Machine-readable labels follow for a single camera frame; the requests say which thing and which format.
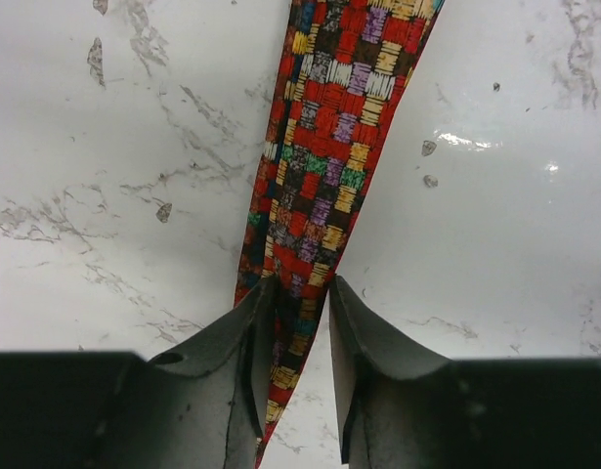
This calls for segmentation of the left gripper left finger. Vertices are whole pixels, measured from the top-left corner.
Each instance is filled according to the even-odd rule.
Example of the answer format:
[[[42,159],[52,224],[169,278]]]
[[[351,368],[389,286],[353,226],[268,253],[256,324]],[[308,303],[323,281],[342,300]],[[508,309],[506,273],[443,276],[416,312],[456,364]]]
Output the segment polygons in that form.
[[[151,360],[0,353],[0,468],[250,468],[265,431],[276,282]]]

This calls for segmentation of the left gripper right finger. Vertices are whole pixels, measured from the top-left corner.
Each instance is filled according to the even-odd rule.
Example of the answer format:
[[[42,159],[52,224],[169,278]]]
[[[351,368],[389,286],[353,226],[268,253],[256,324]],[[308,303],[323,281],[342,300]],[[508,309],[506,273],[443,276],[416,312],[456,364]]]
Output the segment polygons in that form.
[[[452,360],[329,288],[342,462],[351,468],[601,468],[601,358]]]

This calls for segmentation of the red patterned tie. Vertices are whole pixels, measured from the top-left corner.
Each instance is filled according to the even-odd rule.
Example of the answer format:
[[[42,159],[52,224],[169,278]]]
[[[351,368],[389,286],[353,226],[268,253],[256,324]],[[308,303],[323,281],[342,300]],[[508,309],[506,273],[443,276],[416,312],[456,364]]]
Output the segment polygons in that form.
[[[263,455],[314,343],[439,1],[294,1],[253,185],[235,298],[277,277]]]

